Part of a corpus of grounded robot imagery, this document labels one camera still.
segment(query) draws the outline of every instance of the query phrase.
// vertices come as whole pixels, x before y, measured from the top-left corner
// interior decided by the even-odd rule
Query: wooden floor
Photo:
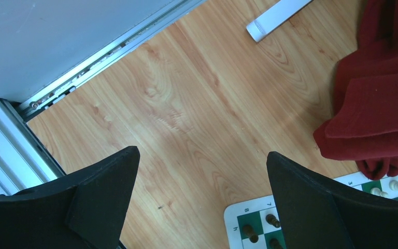
[[[228,248],[224,209],[270,195],[276,150],[329,177],[320,156],[337,61],[356,50],[361,0],[315,0],[256,44],[245,26],[275,0],[208,0],[29,125],[66,172],[137,145],[121,241]]]

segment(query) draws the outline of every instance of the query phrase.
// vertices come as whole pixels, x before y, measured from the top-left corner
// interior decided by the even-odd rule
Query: white square
[[[278,220],[280,220],[278,218],[278,213],[277,213],[277,208],[276,207],[262,210],[259,213],[260,213],[260,219],[262,220],[263,233],[270,233],[270,232],[274,232],[274,231],[277,231],[277,230],[281,229],[281,228],[276,228],[273,225],[270,225],[266,221],[266,216],[268,214],[273,214]]]
[[[256,243],[252,243],[249,239],[244,239],[241,241],[243,244],[243,249],[266,249],[266,239],[265,235],[259,235],[259,240]]]
[[[362,185],[357,185],[357,186],[354,186],[353,188],[362,191]]]
[[[387,178],[383,178],[380,180],[380,186],[382,191],[387,192],[388,193],[388,199],[393,199],[398,197],[398,190],[391,190],[390,189],[390,182],[396,180],[398,181],[398,176],[396,177],[387,177]]]

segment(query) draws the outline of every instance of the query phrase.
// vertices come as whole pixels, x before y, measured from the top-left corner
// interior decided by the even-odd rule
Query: white wall
[[[0,0],[0,98],[22,102],[172,0]]]

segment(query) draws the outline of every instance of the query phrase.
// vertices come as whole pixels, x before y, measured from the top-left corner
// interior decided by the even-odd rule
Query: chess board
[[[391,190],[389,187],[392,180],[398,181],[398,176],[385,176],[381,180],[372,181],[361,172],[357,172],[338,177],[335,180],[368,193],[373,188],[379,188],[381,191],[387,193],[387,198],[398,201],[398,190]],[[277,208],[275,207],[274,196],[265,196],[228,206],[223,216],[230,249],[273,249],[269,244],[272,239],[278,241],[286,249],[281,228],[276,228],[266,221],[268,214],[273,214],[280,220]],[[254,243],[242,231],[246,225],[249,225],[258,236],[258,240]]]

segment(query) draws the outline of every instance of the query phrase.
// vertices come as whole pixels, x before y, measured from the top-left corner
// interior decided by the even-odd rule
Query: red towel
[[[398,1],[368,0],[359,48],[339,62],[335,117],[314,138],[321,154],[356,160],[370,179],[398,175]]]

